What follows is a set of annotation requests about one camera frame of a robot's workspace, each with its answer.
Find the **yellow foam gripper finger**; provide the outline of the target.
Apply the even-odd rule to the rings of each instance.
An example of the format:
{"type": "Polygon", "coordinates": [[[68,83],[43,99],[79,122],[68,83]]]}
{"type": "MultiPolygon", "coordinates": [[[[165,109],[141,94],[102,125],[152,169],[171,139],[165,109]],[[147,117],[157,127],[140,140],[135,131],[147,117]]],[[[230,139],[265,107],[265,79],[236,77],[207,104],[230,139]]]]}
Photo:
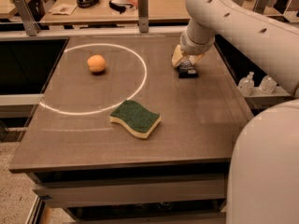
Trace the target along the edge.
{"type": "Polygon", "coordinates": [[[177,45],[174,53],[172,55],[172,66],[174,68],[177,68],[179,66],[179,64],[181,63],[181,61],[186,58],[188,56],[188,54],[186,52],[183,51],[183,49],[181,48],[181,45],[177,45]]]}
{"type": "Polygon", "coordinates": [[[191,62],[192,65],[195,65],[200,59],[202,59],[205,54],[200,55],[190,55],[188,60],[191,62]]]}

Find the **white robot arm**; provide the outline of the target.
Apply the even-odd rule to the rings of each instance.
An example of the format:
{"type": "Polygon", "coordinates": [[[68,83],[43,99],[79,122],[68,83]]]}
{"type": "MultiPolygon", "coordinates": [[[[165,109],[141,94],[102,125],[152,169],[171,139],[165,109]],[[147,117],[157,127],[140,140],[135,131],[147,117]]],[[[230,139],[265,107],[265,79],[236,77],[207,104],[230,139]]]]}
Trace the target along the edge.
{"type": "Polygon", "coordinates": [[[254,117],[238,136],[226,224],[299,224],[299,31],[242,2],[186,0],[190,21],[179,54],[203,54],[221,35],[292,96],[254,117]]]}

